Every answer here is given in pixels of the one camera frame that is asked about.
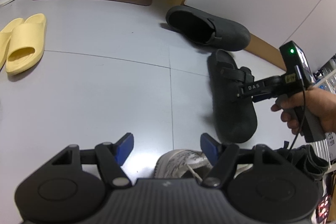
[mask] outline gray floor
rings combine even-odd
[[[0,72],[0,223],[21,218],[17,185],[71,143],[93,148],[132,132],[135,147],[123,169],[134,182],[152,174],[156,160],[176,148],[199,149],[213,126],[206,58],[181,35],[165,29],[168,7],[104,0],[15,0],[0,8],[0,30],[12,19],[44,13],[48,27],[40,63],[13,78]],[[283,71],[248,53],[234,53],[256,79]],[[272,148],[293,135],[255,104],[258,128],[241,147]],[[297,146],[304,143],[299,138]],[[92,166],[86,170],[97,173]]]

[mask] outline shelf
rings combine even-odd
[[[331,76],[333,76],[334,74],[336,74],[336,69],[333,70],[331,73],[327,74],[327,76],[323,77],[320,81],[318,81],[314,86],[319,86],[320,84],[322,84],[325,80],[328,80]]]

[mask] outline shoe strap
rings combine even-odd
[[[317,157],[311,145],[292,149],[289,154],[287,148],[280,148],[276,151],[314,181],[321,180],[328,170],[327,161]]]
[[[211,40],[211,42],[209,43],[209,45],[213,44],[213,43],[217,43],[217,42],[221,42],[222,41],[222,38],[225,37],[225,34],[222,33],[222,31],[219,29],[216,28],[216,25],[215,25],[215,19],[214,18],[207,18],[208,22],[210,22],[211,26],[214,28],[214,37],[213,39]]]
[[[234,69],[230,63],[218,62],[217,69],[222,77],[226,79],[239,81],[241,83],[251,83],[254,81],[253,75],[239,69]]]

